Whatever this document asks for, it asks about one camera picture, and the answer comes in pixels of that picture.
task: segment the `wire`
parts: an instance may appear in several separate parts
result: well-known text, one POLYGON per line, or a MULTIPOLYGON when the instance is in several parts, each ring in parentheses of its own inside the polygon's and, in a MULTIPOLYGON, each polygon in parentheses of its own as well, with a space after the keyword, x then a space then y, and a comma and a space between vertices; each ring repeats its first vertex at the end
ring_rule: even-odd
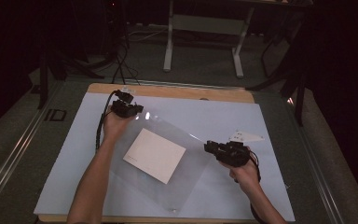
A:
POLYGON ((95 137, 95 152, 98 151, 98 149, 100 148, 100 145, 101 145, 101 131, 103 129, 103 120, 108 114, 110 114, 112 112, 112 111, 109 111, 108 113, 106 113, 106 110, 107 110, 107 107, 109 106, 110 99, 112 98, 114 93, 115 93, 114 91, 112 93, 110 93, 109 97, 107 98, 106 105, 103 109, 103 113, 101 114, 100 123, 98 124, 97 134, 95 137))
POLYGON ((260 175, 260 169, 258 168, 258 165, 259 165, 259 161, 258 161, 258 158, 257 158, 257 155, 252 151, 250 150, 250 153, 252 153, 254 156, 255 156, 255 159, 251 156, 249 159, 252 161, 252 163, 255 165, 255 167, 257 168, 257 177, 258 177, 258 182, 260 182, 261 180, 261 175, 260 175))
MULTIPOLYGON (((154 35, 159 35, 159 34, 164 33, 164 32, 166 32, 166 31, 168 31, 168 29, 164 29, 164 30, 161 30, 161 31, 157 31, 157 32, 155 32, 155 33, 153 33, 153 34, 151 34, 151 35, 147 35, 147 36, 145 36, 145 37, 143 37, 143 38, 130 40, 130 42, 139 42, 139 41, 142 41, 142 40, 146 40, 146 39, 149 38, 149 37, 152 37, 152 36, 154 36, 154 35)), ((131 34, 137 34, 137 33, 144 33, 144 32, 140 32, 140 31, 136 32, 136 31, 135 31, 135 32, 132 32, 131 34)))
POLYGON ((131 78, 135 79, 135 81, 138 83, 138 85, 141 85, 141 83, 137 79, 139 72, 136 69, 129 67, 125 62, 127 55, 128 55, 127 47, 125 45, 123 45, 122 43, 120 43, 120 46, 123 47, 123 49, 125 50, 125 53, 124 53, 124 57, 121 57, 119 54, 117 55, 118 68, 116 69, 116 71, 113 75, 112 84, 115 83, 117 73, 118 73, 118 71, 120 71, 123 83, 124 83, 124 85, 126 85, 126 81, 125 81, 123 70, 122 70, 122 65, 124 64, 125 68, 130 73, 131 78))
POLYGON ((129 33, 129 35, 135 35, 135 34, 153 34, 155 32, 158 31, 152 31, 152 30, 143 30, 143 31, 132 31, 131 33, 129 33))
POLYGON ((113 64, 115 64, 115 62, 111 62, 111 63, 108 64, 105 68, 102 68, 101 70, 98 70, 98 71, 96 71, 96 72, 102 72, 102 71, 108 69, 109 67, 111 67, 113 64))

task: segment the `gray carpet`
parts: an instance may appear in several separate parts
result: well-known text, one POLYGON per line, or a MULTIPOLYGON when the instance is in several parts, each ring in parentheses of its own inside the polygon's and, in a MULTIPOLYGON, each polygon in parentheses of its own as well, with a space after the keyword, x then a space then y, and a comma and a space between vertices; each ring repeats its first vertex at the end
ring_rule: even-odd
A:
MULTIPOLYGON (((189 34, 176 34, 170 73, 162 71, 165 53, 163 36, 131 42, 126 64, 133 76, 136 72, 132 69, 136 69, 137 78, 147 81, 246 87, 266 80, 260 63, 261 52, 266 46, 262 37, 251 36, 245 41, 241 52, 242 66, 246 74, 243 79, 235 77, 231 61, 230 45, 235 45, 235 39, 227 37, 221 41, 222 44, 215 45, 205 41, 195 43, 188 40, 190 37, 189 34)), ((282 43, 268 51, 266 63, 269 72, 279 63, 286 48, 287 45, 282 43)), ((120 55, 124 57, 124 49, 120 51, 120 55)), ((105 79, 87 78, 70 69, 70 76, 64 83, 58 84, 57 94, 51 97, 52 101, 45 111, 38 112, 38 96, 27 93, 0 119, 2 164, 34 115, 45 118, 49 109, 67 111, 63 122, 44 120, 37 127, 30 145, 0 193, 0 223, 36 222, 33 211, 40 190, 57 158, 88 85, 93 82, 111 82, 116 69, 117 64, 97 69, 96 72, 104 75, 105 79)), ((131 80, 130 71, 124 69, 127 81, 131 80)), ((35 82, 37 74, 38 71, 31 74, 35 82)), ((282 83, 277 83, 256 92, 255 100, 262 107, 283 179, 288 186, 296 223, 331 223, 320 189, 315 185, 315 176, 310 172, 307 146, 318 160, 324 181, 337 203, 335 206, 340 211, 342 220, 336 223, 358 223, 358 187, 334 136, 313 101, 311 92, 306 91, 304 127, 301 128, 293 119, 292 108, 276 93, 281 85, 282 83)))

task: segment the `hand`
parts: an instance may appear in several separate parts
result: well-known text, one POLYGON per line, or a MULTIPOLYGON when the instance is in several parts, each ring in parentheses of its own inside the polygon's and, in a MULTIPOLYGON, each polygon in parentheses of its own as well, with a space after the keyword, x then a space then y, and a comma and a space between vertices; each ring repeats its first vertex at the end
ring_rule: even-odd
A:
POLYGON ((220 162, 220 164, 229 169, 229 176, 231 176, 234 180, 238 181, 242 191, 245 194, 249 194, 257 189, 260 189, 257 175, 257 167, 253 162, 248 161, 245 165, 241 167, 233 167, 222 162, 220 162))
POLYGON ((127 119, 121 118, 110 110, 111 105, 108 108, 106 116, 103 121, 103 140, 116 142, 118 138, 124 133, 127 125, 134 117, 127 119))

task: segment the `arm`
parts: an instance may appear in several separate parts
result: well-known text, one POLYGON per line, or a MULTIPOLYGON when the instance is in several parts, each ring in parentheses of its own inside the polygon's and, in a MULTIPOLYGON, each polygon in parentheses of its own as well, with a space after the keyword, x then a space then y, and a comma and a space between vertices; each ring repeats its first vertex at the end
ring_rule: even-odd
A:
POLYGON ((232 167, 220 162, 230 170, 229 175, 236 179, 242 191, 248 196, 255 212, 267 223, 286 223, 281 214, 275 209, 258 182, 257 168, 252 162, 241 167, 232 167))
POLYGON ((131 120, 132 118, 122 119, 114 113, 106 115, 103 122, 103 142, 77 186, 66 220, 68 224, 101 223, 114 146, 131 120))

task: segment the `dark background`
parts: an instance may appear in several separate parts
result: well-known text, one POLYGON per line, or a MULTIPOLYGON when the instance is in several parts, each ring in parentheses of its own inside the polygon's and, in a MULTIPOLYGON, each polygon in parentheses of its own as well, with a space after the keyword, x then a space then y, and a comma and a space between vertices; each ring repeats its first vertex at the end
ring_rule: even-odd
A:
MULTIPOLYGON (((57 12, 51 2, 0 1, 0 117, 32 88, 28 74, 39 67, 39 36, 44 31, 41 27, 47 27, 44 22, 51 21, 49 27, 56 28, 56 34, 69 32, 72 41, 58 35, 62 37, 58 43, 68 46, 68 54, 84 56, 87 46, 80 40, 84 36, 74 20, 74 10, 65 3, 69 2, 61 2, 63 13, 56 18, 62 20, 55 21, 46 20, 48 12, 57 12)), ((132 0, 126 4, 131 24, 167 23, 168 1, 132 0)), ((188 12, 188 4, 194 2, 187 1, 178 9, 188 12)), ((230 15, 237 18, 243 9, 226 6, 216 11, 206 7, 199 13, 231 11, 230 15)), ((260 30, 267 31, 269 22, 260 30)), ((315 1, 315 9, 306 17, 296 38, 299 44, 286 60, 307 73, 307 87, 313 91, 358 182, 358 1, 315 1)))

